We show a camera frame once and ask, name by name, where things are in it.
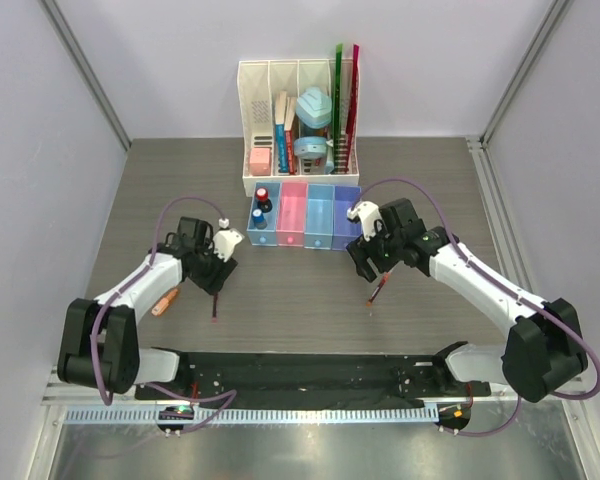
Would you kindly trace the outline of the red pen refill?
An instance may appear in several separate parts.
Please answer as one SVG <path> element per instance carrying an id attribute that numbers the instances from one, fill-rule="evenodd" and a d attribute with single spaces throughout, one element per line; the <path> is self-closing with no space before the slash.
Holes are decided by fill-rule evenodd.
<path id="1" fill-rule="evenodd" d="M 374 290 L 372 291 L 371 295 L 369 296 L 369 298 L 366 301 L 366 306 L 367 307 L 371 307 L 373 305 L 374 301 L 377 299 L 378 295 L 380 294 L 380 292 L 382 291 L 382 289 L 386 285 L 386 283 L 389 280 L 390 276 L 391 276 L 390 272 L 387 272 L 387 273 L 385 273 L 382 276 L 381 280 L 375 286 Z"/>
<path id="2" fill-rule="evenodd" d="M 216 323 L 218 321 L 218 300 L 219 300 L 219 294 L 216 293 L 213 295 L 212 317 L 211 317 L 212 323 Z"/>

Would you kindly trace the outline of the purple plastic drawer bin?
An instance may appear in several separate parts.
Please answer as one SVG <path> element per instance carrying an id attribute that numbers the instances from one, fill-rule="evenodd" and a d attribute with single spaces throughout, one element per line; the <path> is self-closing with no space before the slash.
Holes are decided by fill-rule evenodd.
<path id="1" fill-rule="evenodd" d="M 332 250 L 345 251 L 361 235 L 359 223 L 350 221 L 347 211 L 361 192 L 358 186 L 337 185 L 334 191 Z"/>

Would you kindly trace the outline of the light blue drawer bin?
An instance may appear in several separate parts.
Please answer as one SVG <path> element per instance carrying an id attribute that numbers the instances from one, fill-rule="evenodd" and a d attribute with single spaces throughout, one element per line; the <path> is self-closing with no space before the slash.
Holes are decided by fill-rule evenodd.
<path id="1" fill-rule="evenodd" d="M 330 250 L 333 240 L 335 187 L 310 184 L 307 193 L 304 247 Z"/>

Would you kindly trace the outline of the blue plastic drawer bin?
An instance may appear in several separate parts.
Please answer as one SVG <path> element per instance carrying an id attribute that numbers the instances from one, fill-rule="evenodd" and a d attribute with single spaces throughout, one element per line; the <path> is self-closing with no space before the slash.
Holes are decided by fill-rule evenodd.
<path id="1" fill-rule="evenodd" d="M 256 229 L 253 226 L 253 221 L 251 219 L 252 211 L 257 208 L 255 190 L 259 187 L 265 187 L 268 189 L 269 198 L 273 205 L 273 208 L 270 212 L 264 213 L 267 220 L 267 228 L 264 230 Z M 277 246 L 278 242 L 276 236 L 276 225 L 279 211 L 281 184 L 279 182 L 257 182 L 255 190 L 249 208 L 249 219 L 247 224 L 247 234 L 249 240 L 254 246 Z"/>

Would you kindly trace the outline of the pink plastic drawer bin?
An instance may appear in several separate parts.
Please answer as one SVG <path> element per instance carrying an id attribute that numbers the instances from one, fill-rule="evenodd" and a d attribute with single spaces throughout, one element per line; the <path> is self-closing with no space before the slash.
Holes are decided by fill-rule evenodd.
<path id="1" fill-rule="evenodd" d="M 276 225 L 279 246 L 304 246 L 307 194 L 307 183 L 285 182 L 282 184 Z"/>

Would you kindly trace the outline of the white desktop file organizer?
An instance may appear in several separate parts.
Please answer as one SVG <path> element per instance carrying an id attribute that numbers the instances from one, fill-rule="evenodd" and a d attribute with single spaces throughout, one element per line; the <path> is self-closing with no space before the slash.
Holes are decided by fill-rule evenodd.
<path id="1" fill-rule="evenodd" d="M 237 88 L 246 195 L 260 180 L 359 182 L 355 60 L 241 61 Z"/>

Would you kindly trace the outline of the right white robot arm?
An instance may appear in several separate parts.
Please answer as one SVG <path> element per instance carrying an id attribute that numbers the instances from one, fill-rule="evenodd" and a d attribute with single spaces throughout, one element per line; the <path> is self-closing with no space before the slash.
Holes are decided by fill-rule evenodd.
<path id="1" fill-rule="evenodd" d="M 516 286 L 443 227 L 426 228 L 409 200 L 383 206 L 360 201 L 346 217 L 361 228 L 347 246 L 360 277 L 373 281 L 398 264 L 415 268 L 461 295 L 502 333 L 502 345 L 450 347 L 431 371 L 440 393 L 488 382 L 508 385 L 537 403 L 587 369 L 577 313 L 569 302 L 548 302 Z"/>

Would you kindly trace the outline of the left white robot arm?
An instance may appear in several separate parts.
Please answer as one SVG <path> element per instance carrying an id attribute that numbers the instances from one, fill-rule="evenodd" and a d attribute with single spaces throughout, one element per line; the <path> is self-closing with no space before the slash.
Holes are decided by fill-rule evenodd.
<path id="1" fill-rule="evenodd" d="M 183 217 L 174 232 L 152 248 L 138 268 L 94 299 L 73 300 L 66 312 L 57 375 L 68 384 L 124 394 L 139 384 L 158 383 L 170 398 L 185 397 L 192 373 L 181 355 L 139 347 L 138 325 L 169 292 L 189 280 L 214 296 L 238 265 L 233 257 L 244 235 L 220 221 Z"/>

